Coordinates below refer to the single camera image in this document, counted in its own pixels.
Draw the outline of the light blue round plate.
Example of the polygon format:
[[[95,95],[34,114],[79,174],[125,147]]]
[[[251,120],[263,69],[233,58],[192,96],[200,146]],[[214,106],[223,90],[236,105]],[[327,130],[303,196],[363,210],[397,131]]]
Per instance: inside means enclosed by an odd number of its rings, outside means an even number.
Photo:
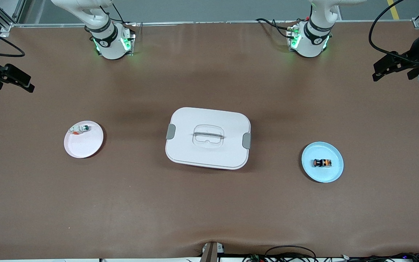
[[[339,179],[344,171],[342,154],[336,147],[326,142],[318,141],[308,144],[300,159],[305,173],[316,182],[331,183]],[[314,167],[313,159],[330,159],[332,167]]]

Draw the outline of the green white switch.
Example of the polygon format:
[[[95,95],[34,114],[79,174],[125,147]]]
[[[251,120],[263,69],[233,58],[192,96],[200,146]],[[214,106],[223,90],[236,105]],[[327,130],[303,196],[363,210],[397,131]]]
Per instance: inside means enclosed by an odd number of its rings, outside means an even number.
[[[76,126],[72,126],[68,130],[68,132],[72,135],[81,135],[88,131],[90,131],[90,127],[88,125],[76,125]]]

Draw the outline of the pink round plate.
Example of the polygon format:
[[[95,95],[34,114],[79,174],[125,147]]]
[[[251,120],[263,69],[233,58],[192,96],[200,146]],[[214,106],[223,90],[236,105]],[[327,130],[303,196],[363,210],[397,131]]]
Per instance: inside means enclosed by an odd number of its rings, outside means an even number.
[[[64,137],[64,149],[72,157],[86,159],[97,153],[104,142],[103,128],[94,121],[81,121],[76,125],[88,125],[90,131],[81,135],[72,135],[68,131]]]

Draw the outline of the brown grey edge bracket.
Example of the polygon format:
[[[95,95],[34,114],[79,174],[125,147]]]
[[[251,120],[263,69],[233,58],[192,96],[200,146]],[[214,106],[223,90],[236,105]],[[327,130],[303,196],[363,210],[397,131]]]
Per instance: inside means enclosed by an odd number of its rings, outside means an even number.
[[[202,252],[199,262],[221,262],[225,255],[224,245],[219,242],[207,242]]]

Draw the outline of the white lidded storage box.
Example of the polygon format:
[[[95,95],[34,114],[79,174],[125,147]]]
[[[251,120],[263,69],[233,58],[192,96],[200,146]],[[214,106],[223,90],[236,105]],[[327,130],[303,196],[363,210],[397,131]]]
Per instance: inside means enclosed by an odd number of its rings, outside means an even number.
[[[238,112],[183,107],[170,118],[165,152],[175,163],[242,168],[251,149],[251,122]]]

